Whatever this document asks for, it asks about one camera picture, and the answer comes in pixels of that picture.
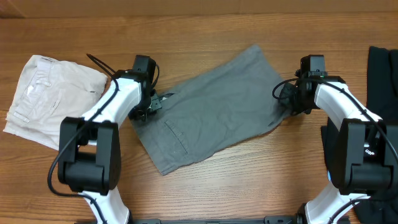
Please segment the grey shorts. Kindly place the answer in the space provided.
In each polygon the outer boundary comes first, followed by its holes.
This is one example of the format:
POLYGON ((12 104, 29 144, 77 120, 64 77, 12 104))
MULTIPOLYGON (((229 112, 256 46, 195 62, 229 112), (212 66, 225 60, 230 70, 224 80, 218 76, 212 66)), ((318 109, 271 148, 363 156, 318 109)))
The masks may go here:
POLYGON ((290 111, 273 96, 282 81, 252 45, 228 63, 160 96, 161 109, 131 123, 162 175, 272 131, 290 111))

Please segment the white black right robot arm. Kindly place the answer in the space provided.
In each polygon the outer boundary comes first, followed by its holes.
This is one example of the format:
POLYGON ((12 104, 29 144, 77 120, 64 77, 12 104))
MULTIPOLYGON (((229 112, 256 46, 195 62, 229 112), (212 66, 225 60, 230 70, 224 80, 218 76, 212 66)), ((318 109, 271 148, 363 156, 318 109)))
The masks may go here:
POLYGON ((339 223, 355 205, 397 190, 397 125, 363 106, 340 77, 324 73, 279 83, 276 99, 294 115, 323 110, 338 129, 328 168, 329 183, 286 223, 339 223))

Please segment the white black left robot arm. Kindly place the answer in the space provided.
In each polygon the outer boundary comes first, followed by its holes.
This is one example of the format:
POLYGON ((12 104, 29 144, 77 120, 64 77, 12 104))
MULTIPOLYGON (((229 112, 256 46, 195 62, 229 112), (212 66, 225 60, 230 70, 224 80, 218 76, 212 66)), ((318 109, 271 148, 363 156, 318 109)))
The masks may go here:
POLYGON ((139 120, 158 109, 155 86, 159 68, 133 68, 111 73, 106 93, 79 118, 66 117, 60 125, 58 155, 47 176, 55 195, 52 174, 69 186, 64 197, 84 199, 95 223, 132 223, 130 210, 118 190, 121 175, 119 128, 129 114, 139 120))

